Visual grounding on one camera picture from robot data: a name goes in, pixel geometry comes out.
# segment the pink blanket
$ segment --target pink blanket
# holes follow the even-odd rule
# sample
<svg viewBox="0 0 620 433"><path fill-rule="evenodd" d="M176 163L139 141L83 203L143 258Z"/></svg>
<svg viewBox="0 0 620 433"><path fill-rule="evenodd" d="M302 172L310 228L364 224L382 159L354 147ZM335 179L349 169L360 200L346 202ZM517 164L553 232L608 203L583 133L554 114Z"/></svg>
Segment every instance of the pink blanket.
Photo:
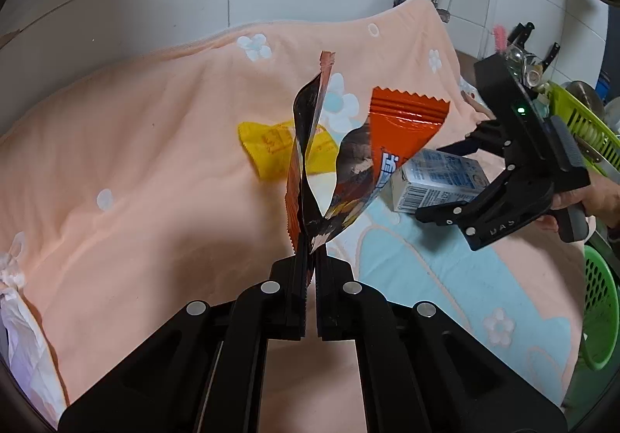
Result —
<svg viewBox="0 0 620 433"><path fill-rule="evenodd" d="M284 182L258 180L236 126L290 119L321 50L336 53L341 94L359 101L334 110L334 129L364 121L375 86L452 102L430 147L462 139L481 119L460 97L434 8L410 0L370 19L249 26L106 68L4 136L0 249L24 232L24 297L69 402L185 303L232 300L291 254ZM502 168L479 159L489 177ZM569 320L566 386L582 323L579 246L527 229L495 250L541 315ZM364 431L353 343L321 343L312 322L308 332L303 342L270 342L262 431Z"/></svg>

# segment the white carton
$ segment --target white carton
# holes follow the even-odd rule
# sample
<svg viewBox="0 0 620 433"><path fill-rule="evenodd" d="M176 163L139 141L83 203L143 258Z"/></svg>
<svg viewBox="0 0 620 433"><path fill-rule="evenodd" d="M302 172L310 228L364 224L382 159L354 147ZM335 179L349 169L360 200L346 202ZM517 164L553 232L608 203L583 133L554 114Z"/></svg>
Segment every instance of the white carton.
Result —
<svg viewBox="0 0 620 433"><path fill-rule="evenodd" d="M414 213L427 205L470 202L488 185L477 161L421 149L392 176L394 210Z"/></svg>

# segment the green basket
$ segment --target green basket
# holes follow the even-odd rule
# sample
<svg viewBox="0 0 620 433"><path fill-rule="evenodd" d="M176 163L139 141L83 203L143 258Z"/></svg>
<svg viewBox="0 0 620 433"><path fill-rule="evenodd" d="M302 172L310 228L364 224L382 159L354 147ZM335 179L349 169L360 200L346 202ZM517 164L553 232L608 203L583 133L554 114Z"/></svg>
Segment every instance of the green basket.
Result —
<svg viewBox="0 0 620 433"><path fill-rule="evenodd" d="M618 292L601 255L585 246L585 310L579 356L590 370L601 370L610 360L618 339Z"/></svg>
<svg viewBox="0 0 620 433"><path fill-rule="evenodd" d="M559 85L549 82L546 84L545 94L549 99L549 112L558 115L572 134L587 142L620 171L620 140L610 128L587 106ZM588 159L584 160L592 168L605 174Z"/></svg>

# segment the pink brush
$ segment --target pink brush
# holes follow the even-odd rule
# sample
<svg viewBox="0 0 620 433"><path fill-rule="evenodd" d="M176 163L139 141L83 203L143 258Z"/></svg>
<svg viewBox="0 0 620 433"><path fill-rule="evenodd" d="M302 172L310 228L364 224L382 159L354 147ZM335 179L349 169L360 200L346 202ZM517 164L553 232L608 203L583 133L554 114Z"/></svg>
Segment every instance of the pink brush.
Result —
<svg viewBox="0 0 620 433"><path fill-rule="evenodd" d="M508 47L508 36L506 35L506 28L497 24L493 28L493 36L495 38L495 51L503 52Z"/></svg>

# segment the orange snack wrapper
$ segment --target orange snack wrapper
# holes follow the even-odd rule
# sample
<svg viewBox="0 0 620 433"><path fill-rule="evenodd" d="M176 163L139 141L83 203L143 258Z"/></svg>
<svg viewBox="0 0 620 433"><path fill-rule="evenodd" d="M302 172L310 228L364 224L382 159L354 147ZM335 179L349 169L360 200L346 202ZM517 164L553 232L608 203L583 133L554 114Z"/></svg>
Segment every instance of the orange snack wrapper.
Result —
<svg viewBox="0 0 620 433"><path fill-rule="evenodd" d="M311 251L336 237L370 205L407 160L441 129L449 103L436 98L374 88L365 123L349 132L336 159L336 188L325 216L320 214L306 173L334 55L323 52L321 73L297 95L293 105L295 142L286 185L288 232L297 252L300 234Z"/></svg>

